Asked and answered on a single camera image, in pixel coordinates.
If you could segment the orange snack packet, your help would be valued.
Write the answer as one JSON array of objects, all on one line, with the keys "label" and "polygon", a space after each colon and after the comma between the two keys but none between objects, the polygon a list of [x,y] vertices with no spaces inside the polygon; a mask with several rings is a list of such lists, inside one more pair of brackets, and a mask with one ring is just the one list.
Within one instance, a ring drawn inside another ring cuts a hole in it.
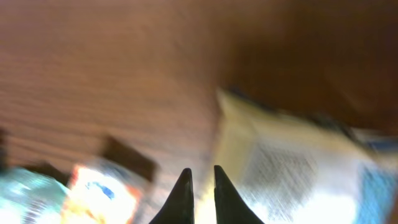
[{"label": "orange snack packet", "polygon": [[120,166],[78,164],[68,183],[61,224],[132,223],[142,198],[134,175]]}]

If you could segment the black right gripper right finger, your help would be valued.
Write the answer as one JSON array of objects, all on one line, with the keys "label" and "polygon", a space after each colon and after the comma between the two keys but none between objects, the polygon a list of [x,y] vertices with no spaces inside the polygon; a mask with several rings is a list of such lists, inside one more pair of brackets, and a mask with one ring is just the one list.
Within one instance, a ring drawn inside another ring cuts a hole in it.
[{"label": "black right gripper right finger", "polygon": [[264,224],[245,204],[223,168],[215,165],[214,173],[217,224]]}]

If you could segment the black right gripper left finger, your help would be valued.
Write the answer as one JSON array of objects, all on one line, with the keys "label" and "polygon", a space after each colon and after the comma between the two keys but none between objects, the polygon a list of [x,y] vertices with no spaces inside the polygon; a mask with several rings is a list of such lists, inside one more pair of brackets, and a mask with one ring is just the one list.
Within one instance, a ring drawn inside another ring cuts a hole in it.
[{"label": "black right gripper left finger", "polygon": [[185,168],[164,205],[149,224],[194,224],[192,170]]}]

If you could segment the small teal white packet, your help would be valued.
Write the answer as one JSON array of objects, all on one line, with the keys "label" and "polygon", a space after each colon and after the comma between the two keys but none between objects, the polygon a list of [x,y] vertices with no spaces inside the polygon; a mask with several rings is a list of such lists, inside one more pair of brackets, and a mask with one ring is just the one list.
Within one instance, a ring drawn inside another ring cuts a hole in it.
[{"label": "small teal white packet", "polygon": [[1,224],[60,224],[67,193],[52,177],[7,169],[1,173]]}]

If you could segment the white blue snack bag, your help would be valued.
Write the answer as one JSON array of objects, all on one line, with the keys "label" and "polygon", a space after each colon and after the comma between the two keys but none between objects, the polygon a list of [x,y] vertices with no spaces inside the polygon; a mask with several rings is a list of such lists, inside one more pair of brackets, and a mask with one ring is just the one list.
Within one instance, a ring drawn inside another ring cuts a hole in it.
[{"label": "white blue snack bag", "polygon": [[297,116],[220,90],[220,129],[197,207],[215,223],[220,177],[263,223],[395,223],[397,138]]}]

